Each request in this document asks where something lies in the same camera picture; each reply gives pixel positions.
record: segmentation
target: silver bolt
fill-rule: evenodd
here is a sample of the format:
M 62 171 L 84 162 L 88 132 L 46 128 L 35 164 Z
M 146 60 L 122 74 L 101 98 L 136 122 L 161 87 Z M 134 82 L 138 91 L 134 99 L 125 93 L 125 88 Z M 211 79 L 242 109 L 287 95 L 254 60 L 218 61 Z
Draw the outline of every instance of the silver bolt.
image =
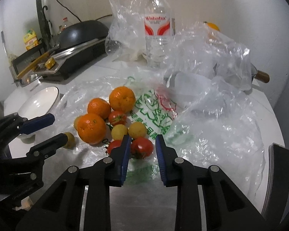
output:
M 213 172 L 218 172 L 219 171 L 219 167 L 216 166 L 216 165 L 213 165 L 210 167 L 210 170 L 213 171 Z
M 112 158 L 111 157 L 106 157 L 103 159 L 104 163 L 111 163 L 112 162 Z
M 70 173 L 75 173 L 77 171 L 77 167 L 76 166 L 70 166 L 67 171 Z
M 36 179 L 36 174 L 32 173 L 32 174 L 30 175 L 30 179 L 31 179 L 31 180 L 35 180 L 35 179 Z
M 176 163 L 180 164 L 180 163 L 183 163 L 183 162 L 184 162 L 184 159 L 181 158 L 181 157 L 177 157 L 177 158 L 174 159 L 174 161 L 175 161 Z

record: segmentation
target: tomato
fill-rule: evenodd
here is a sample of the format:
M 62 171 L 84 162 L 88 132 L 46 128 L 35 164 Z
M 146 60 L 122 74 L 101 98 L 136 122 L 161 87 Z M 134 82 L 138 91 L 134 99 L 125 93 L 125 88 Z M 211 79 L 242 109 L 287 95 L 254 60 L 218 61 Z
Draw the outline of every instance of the tomato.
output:
M 124 114 L 122 111 L 113 111 L 110 113 L 108 120 L 112 126 L 115 126 L 118 124 L 124 125 L 126 123 L 126 118 L 126 114 Z
M 144 138 L 138 137 L 132 142 L 131 153 L 138 159 L 149 157 L 153 152 L 153 143 Z
M 115 140 L 113 142 L 110 142 L 109 143 L 109 146 L 107 148 L 107 153 L 110 155 L 111 153 L 111 150 L 113 150 L 114 148 L 116 147 L 120 147 L 121 146 L 121 143 L 122 143 L 122 140 Z

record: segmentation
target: red and white label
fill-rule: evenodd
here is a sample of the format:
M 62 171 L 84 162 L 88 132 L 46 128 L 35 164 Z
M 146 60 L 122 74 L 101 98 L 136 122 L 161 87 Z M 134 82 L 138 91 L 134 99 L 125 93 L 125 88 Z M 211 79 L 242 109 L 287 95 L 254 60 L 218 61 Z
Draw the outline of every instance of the red and white label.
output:
M 145 14 L 144 29 L 147 36 L 169 36 L 170 17 L 167 14 Z

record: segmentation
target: wok handle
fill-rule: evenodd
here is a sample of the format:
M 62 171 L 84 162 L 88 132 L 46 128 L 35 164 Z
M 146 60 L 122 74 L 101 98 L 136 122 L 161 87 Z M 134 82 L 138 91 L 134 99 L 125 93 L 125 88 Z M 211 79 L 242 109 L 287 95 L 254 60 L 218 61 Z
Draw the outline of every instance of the wok handle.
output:
M 269 74 L 258 70 L 258 73 L 255 76 L 255 79 L 257 79 L 261 82 L 264 82 L 264 83 L 268 83 L 270 81 L 270 76 L 269 76 Z
M 45 52 L 44 54 L 42 54 L 41 56 L 39 56 L 38 58 L 36 58 L 32 63 L 30 63 L 27 67 L 25 67 L 18 75 L 17 78 L 21 79 L 25 76 L 25 74 L 27 74 L 31 69 L 35 68 L 39 62 L 45 58 L 49 57 L 49 51 Z

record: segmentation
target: water bottle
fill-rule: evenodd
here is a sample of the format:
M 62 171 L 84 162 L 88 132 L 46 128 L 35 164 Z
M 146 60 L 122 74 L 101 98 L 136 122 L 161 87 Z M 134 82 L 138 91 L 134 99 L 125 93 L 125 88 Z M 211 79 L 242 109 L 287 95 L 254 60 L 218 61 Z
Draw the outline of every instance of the water bottle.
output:
M 144 9 L 147 63 L 159 67 L 165 56 L 165 49 L 174 35 L 174 18 L 166 0 L 149 0 Z

